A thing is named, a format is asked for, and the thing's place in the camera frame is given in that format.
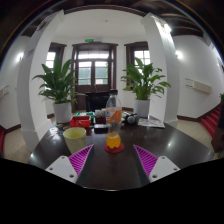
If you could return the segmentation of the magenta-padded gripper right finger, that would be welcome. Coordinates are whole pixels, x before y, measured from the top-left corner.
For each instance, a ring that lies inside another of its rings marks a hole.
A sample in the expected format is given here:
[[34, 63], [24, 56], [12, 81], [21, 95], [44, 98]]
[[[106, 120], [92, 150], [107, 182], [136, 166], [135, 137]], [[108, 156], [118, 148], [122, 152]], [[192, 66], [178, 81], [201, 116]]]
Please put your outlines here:
[[180, 168], [166, 156], [157, 157], [151, 152], [137, 145], [135, 145], [134, 148], [150, 183], [153, 183], [180, 170]]

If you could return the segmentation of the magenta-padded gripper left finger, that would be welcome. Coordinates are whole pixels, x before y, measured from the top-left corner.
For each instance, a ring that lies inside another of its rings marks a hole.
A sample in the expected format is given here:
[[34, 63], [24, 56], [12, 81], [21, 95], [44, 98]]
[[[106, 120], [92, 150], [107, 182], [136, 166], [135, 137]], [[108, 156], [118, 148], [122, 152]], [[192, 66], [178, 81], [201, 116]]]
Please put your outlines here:
[[94, 145], [89, 145], [70, 156], [62, 155], [58, 157], [46, 168], [46, 171], [67, 181], [76, 183], [93, 147]]

